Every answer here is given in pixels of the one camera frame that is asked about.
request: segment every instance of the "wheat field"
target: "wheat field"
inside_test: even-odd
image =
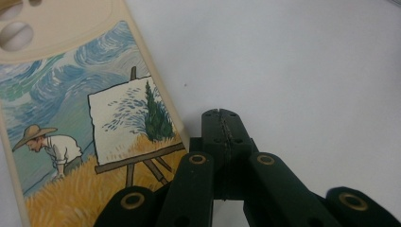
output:
[[[143,136],[130,150],[147,152],[180,142],[178,135],[173,139],[155,143]],[[162,157],[173,168],[173,173],[157,162],[154,164],[166,179],[171,181],[178,163],[185,154],[186,151],[183,149]],[[96,157],[90,156],[87,162],[64,179],[47,183],[39,191],[27,197],[25,203],[31,226],[93,226],[107,202],[125,187],[127,173],[127,169],[121,167],[96,174],[96,165]],[[143,163],[135,164],[133,183],[152,191],[163,186]]]

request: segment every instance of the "green tree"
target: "green tree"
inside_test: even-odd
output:
[[[145,115],[145,131],[150,141],[162,141],[174,137],[172,122],[162,102],[155,101],[147,81],[145,86],[148,113]]]

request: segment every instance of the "white shirt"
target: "white shirt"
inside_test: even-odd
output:
[[[50,155],[53,166],[68,164],[82,155],[77,141],[67,135],[53,135],[46,137],[47,146],[44,147]]]

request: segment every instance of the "white surface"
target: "white surface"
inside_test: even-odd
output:
[[[324,196],[361,190],[401,219],[401,8],[386,0],[129,5],[191,136],[239,114],[259,149]],[[19,226],[3,154],[0,226]],[[240,202],[214,226],[244,226]]]

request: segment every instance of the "hat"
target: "hat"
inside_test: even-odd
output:
[[[24,137],[18,141],[18,143],[14,146],[12,151],[15,151],[16,149],[20,148],[22,145],[26,144],[31,139],[34,139],[36,137],[39,137],[41,135],[47,134],[52,131],[56,131],[56,128],[45,128],[41,129],[39,128],[38,125],[31,125],[26,130],[24,131]]]

